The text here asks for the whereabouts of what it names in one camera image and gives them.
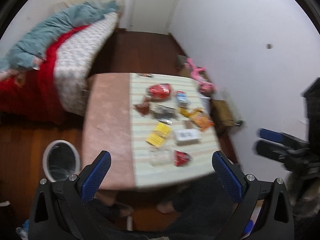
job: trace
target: blue gripper pad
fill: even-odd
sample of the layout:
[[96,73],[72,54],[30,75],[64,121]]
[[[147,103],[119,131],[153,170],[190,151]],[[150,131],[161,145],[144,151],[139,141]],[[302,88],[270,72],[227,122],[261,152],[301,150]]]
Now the blue gripper pad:
[[82,203],[87,203],[93,200],[93,197],[99,189],[99,186],[103,181],[104,177],[106,176],[110,166],[111,155],[109,152],[106,151],[82,185]]
[[218,152],[212,156],[212,166],[231,200],[240,203],[243,197],[242,186]]

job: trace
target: door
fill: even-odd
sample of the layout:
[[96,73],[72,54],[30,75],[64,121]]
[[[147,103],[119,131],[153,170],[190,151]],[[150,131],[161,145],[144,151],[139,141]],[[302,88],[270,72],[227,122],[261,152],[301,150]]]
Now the door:
[[168,34],[177,0],[135,0],[130,30]]

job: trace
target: metal bolt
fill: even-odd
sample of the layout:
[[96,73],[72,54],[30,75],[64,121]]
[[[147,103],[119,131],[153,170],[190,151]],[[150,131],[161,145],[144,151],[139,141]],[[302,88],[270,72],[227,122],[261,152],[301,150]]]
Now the metal bolt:
[[252,174],[247,175],[247,180],[248,181],[254,181],[255,177]]
[[278,182],[279,184],[283,184],[283,179],[278,178],[278,179],[277,179],[277,182]]
[[77,178],[78,178],[78,176],[76,174],[72,174],[72,175],[69,176],[68,179],[71,180],[71,181],[75,181]]
[[41,185],[44,185],[44,184],[46,184],[46,183],[47,183],[47,179],[41,179],[41,180],[40,180],[40,184],[41,184]]

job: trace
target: white patterned bed sheet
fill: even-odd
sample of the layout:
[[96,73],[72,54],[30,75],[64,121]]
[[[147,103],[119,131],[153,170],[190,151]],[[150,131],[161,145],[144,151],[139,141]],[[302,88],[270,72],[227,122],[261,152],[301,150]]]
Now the white patterned bed sheet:
[[106,14],[104,19],[71,36],[57,50],[54,81],[65,111],[84,116],[88,101],[87,75],[117,22],[117,13]]

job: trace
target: red package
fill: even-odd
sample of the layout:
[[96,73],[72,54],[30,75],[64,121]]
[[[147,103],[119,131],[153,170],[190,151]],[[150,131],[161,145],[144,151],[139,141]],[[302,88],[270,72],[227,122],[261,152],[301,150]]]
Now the red package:
[[183,152],[174,151],[174,165],[179,167],[192,160],[192,157]]
[[164,100],[171,95],[171,85],[168,83],[157,84],[147,88],[148,100]]

